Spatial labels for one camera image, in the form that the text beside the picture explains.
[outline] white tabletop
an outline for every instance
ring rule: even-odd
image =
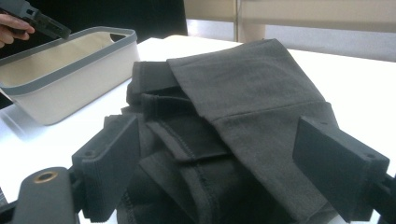
[[[151,38],[138,45],[142,61],[227,49],[238,43],[198,37]],[[290,50],[295,61],[332,103],[340,128],[391,159],[396,173],[396,63]],[[0,187],[9,202],[22,180],[41,169],[72,165],[71,155],[103,127],[104,117],[127,106],[130,80],[51,126],[42,126],[15,105],[0,110]],[[370,223],[376,223],[374,214]],[[113,217],[108,223],[116,223]],[[345,223],[339,217],[331,222]]]

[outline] folded cloth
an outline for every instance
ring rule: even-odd
[[[326,223],[335,216],[291,154],[300,116],[336,120],[277,40],[135,63],[127,102],[140,116],[139,167],[172,199],[168,206],[158,198],[162,210],[185,213],[177,223]],[[125,193],[121,223],[151,223],[131,215],[145,214],[136,194]]]

